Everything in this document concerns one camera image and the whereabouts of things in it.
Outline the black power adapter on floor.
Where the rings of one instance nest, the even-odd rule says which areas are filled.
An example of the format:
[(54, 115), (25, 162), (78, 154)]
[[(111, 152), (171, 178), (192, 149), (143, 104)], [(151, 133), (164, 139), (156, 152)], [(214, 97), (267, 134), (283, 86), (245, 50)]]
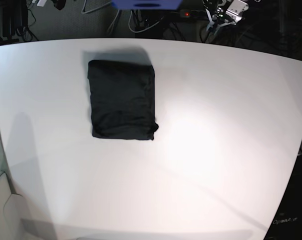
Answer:
[(6, 6), (2, 10), (2, 35), (12, 40), (19, 22), (19, 13), (15, 6)]

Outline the dark navy long-sleeve shirt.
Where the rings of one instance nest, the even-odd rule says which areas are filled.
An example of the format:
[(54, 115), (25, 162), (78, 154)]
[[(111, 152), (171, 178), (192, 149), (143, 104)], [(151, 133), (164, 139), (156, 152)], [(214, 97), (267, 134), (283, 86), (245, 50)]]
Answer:
[(150, 64), (88, 63), (92, 135), (99, 139), (153, 140), (155, 71)]

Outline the black power strip red switch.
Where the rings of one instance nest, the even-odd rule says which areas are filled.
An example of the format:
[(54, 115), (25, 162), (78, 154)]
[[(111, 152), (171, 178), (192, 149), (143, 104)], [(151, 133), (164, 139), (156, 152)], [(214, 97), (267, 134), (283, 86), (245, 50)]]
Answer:
[(181, 18), (186, 18), (186, 19), (196, 19), (196, 20), (207, 19), (207, 13), (205, 10), (182, 9), (179, 11), (179, 14)]

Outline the blue box at top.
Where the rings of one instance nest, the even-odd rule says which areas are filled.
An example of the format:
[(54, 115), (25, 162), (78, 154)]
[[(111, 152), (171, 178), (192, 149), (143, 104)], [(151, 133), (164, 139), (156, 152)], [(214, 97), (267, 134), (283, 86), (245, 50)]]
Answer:
[(120, 10), (176, 10), (182, 0), (112, 0)]

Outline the black OpenArm base box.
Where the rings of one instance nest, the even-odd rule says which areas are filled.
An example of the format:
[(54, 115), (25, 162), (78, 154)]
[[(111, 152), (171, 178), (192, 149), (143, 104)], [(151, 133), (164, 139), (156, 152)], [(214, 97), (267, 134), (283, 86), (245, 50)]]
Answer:
[(265, 239), (302, 240), (302, 155), (297, 157), (287, 188)]

